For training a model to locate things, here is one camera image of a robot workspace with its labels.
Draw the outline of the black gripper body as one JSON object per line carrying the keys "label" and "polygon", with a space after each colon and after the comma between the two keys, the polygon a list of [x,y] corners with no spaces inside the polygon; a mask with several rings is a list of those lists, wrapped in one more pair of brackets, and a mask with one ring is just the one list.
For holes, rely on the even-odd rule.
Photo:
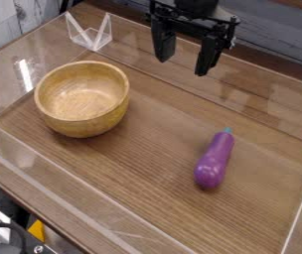
{"label": "black gripper body", "polygon": [[149,17],[158,42],[179,31],[197,38],[214,35],[224,49],[234,47],[240,17],[221,7],[220,0],[150,0]]}

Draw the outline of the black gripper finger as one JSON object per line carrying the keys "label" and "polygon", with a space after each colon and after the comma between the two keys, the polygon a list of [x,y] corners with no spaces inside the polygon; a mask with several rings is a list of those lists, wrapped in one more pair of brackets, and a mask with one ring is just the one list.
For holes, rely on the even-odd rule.
{"label": "black gripper finger", "polygon": [[173,27],[162,20],[151,20],[151,35],[155,57],[161,63],[166,62],[175,53],[177,34]]}
{"label": "black gripper finger", "polygon": [[224,49],[222,40],[213,35],[206,35],[202,39],[202,47],[198,55],[196,75],[204,76],[217,65]]}

